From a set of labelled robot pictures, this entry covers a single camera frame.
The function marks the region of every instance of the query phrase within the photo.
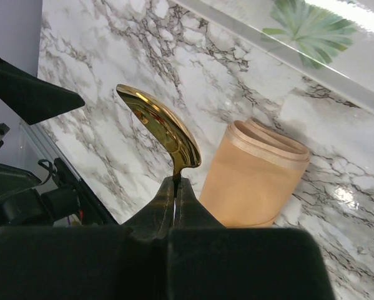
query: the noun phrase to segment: palm leaf print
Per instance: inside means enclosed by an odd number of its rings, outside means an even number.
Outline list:
[[[297,49],[305,67],[319,69],[353,44],[353,22],[304,0],[276,0],[270,15],[282,28],[263,33]]]

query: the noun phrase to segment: folded cloth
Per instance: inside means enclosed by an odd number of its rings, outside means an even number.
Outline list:
[[[224,226],[271,226],[309,164],[309,150],[253,119],[229,124],[199,201]]]

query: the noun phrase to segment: peach fabric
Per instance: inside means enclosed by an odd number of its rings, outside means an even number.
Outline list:
[[[309,150],[248,119],[227,127],[199,201],[224,226],[267,227],[309,164]]]

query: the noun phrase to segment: gray marble vein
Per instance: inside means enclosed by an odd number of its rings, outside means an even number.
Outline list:
[[[195,136],[199,195],[227,124],[257,118],[308,146],[311,164],[277,220],[318,241],[339,299],[374,299],[374,116],[166,0],[44,0],[39,77],[86,106],[43,126],[121,223],[170,157],[115,92],[156,95]]]

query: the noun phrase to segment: wire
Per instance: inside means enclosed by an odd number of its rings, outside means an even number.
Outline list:
[[[43,184],[47,183],[48,180],[50,180],[50,178],[52,177],[52,174],[56,173],[54,171],[54,165],[52,162],[48,161],[47,159],[40,159],[38,161],[38,165],[40,165],[41,167],[43,167],[45,170],[48,170],[48,176],[47,178],[40,184],[38,184],[37,186],[42,186]],[[26,192],[30,189],[34,189],[35,187],[37,186],[31,186],[31,187],[26,187],[24,189],[15,189],[14,191],[10,191],[10,192],[7,192],[6,194],[2,194],[0,195],[0,204],[2,204],[3,202],[5,202],[8,198],[8,197],[11,197],[13,195],[16,195],[16,194],[20,194],[20,193],[23,193],[23,192]]]

